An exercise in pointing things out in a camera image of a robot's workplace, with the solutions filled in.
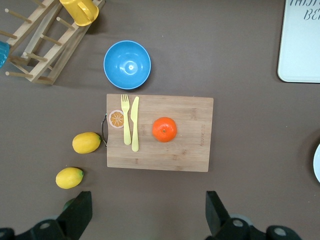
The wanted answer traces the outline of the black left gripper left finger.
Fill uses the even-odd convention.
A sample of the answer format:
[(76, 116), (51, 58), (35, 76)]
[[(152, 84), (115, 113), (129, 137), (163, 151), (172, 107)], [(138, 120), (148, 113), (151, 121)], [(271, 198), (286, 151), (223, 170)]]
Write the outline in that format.
[(82, 191), (56, 218), (43, 220), (16, 235), (12, 228), (1, 228), (2, 240), (78, 240), (93, 216), (92, 194)]

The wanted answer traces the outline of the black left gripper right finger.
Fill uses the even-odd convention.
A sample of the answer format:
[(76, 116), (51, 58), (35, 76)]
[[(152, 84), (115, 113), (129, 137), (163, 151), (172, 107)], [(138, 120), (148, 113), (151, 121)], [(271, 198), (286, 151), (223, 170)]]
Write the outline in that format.
[(239, 217), (231, 217), (216, 191), (207, 191), (205, 217), (211, 232), (208, 240), (299, 240), (292, 229), (271, 225), (262, 232)]

